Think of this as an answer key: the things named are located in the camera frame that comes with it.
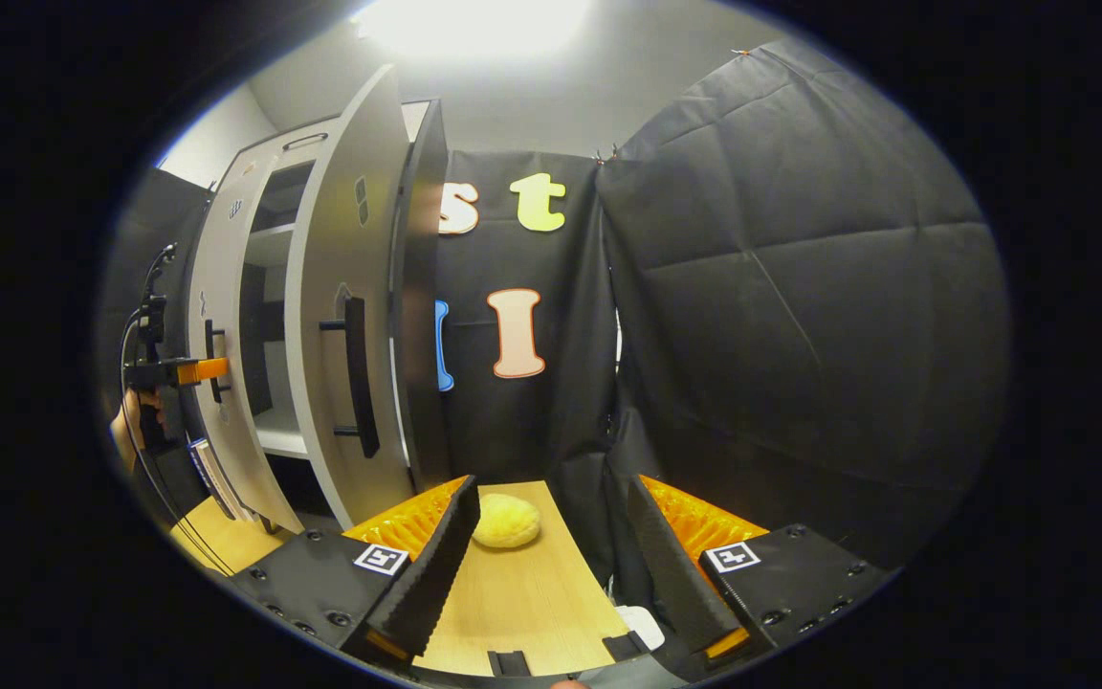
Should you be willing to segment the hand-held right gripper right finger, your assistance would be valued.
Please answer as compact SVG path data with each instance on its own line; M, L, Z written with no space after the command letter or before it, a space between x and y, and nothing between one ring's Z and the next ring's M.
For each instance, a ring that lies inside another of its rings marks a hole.
M657 602L700 671L800 644L893 579L804 524L764 528L652 477L630 481L627 519Z

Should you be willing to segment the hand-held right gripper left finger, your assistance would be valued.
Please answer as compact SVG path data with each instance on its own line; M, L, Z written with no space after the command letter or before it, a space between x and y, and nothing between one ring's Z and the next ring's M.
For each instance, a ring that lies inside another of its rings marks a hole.
M328 649L410 666L437 627L478 516L477 480L463 476L349 532L306 529L229 581Z

